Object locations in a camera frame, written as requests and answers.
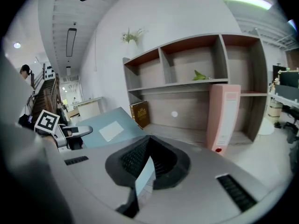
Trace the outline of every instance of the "ceiling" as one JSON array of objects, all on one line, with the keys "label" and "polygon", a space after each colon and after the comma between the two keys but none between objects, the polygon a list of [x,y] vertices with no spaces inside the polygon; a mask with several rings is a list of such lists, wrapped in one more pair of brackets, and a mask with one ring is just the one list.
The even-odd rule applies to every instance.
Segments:
[{"label": "ceiling", "polygon": [[[38,0],[25,2],[2,39],[5,55],[15,68],[48,61],[39,30],[37,3]],[[15,42],[21,44],[19,49],[14,48]]]},{"label": "ceiling", "polygon": [[[86,47],[99,23],[106,12],[118,0],[55,0],[52,11],[52,39],[43,39],[52,42],[55,56],[51,64],[57,64],[60,77],[66,76],[66,67],[71,66],[71,74],[79,73],[79,68]],[[76,28],[77,33],[73,46],[72,57],[66,57],[66,39],[69,28]]]},{"label": "ceiling", "polygon": [[242,32],[248,33],[257,28],[264,42],[284,50],[297,48],[296,31],[287,23],[282,8],[276,0],[266,1],[273,4],[269,10],[242,2],[224,0]]}]

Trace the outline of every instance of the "brown book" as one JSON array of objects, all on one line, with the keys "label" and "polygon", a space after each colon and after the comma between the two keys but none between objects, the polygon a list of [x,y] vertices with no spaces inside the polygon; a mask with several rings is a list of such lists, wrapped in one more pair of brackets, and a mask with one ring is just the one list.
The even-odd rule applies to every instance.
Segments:
[{"label": "brown book", "polygon": [[130,105],[131,115],[133,120],[141,127],[144,128],[150,123],[148,102],[142,101]]}]

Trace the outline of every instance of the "paper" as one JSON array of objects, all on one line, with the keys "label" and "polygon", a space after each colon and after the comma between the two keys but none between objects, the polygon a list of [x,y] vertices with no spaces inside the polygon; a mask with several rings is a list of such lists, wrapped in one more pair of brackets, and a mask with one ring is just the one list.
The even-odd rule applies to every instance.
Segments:
[{"label": "paper", "polygon": [[111,123],[110,125],[107,125],[106,127],[99,130],[99,133],[103,136],[103,138],[109,142],[111,139],[113,139],[116,135],[121,133],[123,131],[123,128],[120,126],[120,124],[115,121]]}]

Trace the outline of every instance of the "computer monitor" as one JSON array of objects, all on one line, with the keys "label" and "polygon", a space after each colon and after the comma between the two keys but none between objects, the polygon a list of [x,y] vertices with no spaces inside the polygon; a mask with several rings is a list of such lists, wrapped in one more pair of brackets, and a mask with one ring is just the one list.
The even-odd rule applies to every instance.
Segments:
[{"label": "computer monitor", "polygon": [[286,67],[283,66],[278,66],[278,65],[273,65],[273,81],[278,78],[278,72],[279,71],[285,71]]},{"label": "computer monitor", "polygon": [[281,85],[299,87],[299,72],[281,72],[279,75]]}]

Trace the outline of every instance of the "staircase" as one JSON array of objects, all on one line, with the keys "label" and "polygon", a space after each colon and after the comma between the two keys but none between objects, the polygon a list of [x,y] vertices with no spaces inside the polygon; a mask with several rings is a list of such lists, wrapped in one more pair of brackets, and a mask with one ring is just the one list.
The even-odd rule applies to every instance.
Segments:
[{"label": "staircase", "polygon": [[49,89],[50,92],[52,92],[52,89],[54,89],[54,83],[56,79],[47,80],[44,81],[41,89],[38,92],[36,101],[34,103],[33,109],[32,109],[32,122],[36,122],[38,119],[38,116],[42,112],[42,110],[48,110],[46,106],[45,96],[44,96],[44,90]]}]

